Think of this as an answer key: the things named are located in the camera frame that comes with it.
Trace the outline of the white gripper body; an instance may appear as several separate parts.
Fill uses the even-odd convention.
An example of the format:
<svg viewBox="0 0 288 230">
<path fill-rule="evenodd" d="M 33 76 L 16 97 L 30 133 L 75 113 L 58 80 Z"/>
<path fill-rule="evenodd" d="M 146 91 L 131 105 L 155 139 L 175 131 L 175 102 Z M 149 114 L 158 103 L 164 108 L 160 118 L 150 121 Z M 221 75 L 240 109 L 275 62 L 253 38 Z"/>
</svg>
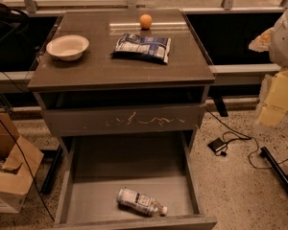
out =
<svg viewBox="0 0 288 230">
<path fill-rule="evenodd" d="M 273 104 L 276 108 L 288 110 L 288 70 L 275 75 Z"/>
</svg>

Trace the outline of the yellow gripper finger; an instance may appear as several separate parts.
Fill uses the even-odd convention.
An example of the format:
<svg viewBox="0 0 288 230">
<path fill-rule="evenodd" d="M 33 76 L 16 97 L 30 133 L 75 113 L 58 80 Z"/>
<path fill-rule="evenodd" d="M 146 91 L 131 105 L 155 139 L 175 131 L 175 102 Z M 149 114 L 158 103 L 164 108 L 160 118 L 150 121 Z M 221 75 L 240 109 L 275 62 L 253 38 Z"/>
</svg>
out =
<svg viewBox="0 0 288 230">
<path fill-rule="evenodd" d="M 273 28 L 269 28 L 262 34 L 257 36 L 250 44 L 249 49 L 258 53 L 265 52 L 269 50 L 270 38 L 273 32 Z"/>
<path fill-rule="evenodd" d="M 282 101 L 276 78 L 266 75 L 261 83 L 254 125 L 257 128 L 274 128 L 286 113 Z"/>
</svg>

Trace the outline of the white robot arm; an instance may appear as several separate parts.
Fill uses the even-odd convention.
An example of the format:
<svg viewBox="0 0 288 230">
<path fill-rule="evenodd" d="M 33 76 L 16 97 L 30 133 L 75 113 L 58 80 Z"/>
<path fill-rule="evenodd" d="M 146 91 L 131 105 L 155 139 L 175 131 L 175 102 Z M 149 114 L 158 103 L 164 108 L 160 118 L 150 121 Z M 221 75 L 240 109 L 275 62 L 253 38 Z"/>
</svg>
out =
<svg viewBox="0 0 288 230">
<path fill-rule="evenodd" d="M 249 44 L 249 49 L 268 52 L 270 61 L 280 67 L 275 75 L 264 77 L 256 107 L 254 126 L 269 130 L 276 127 L 288 112 L 288 9 L 272 28 Z"/>
</svg>

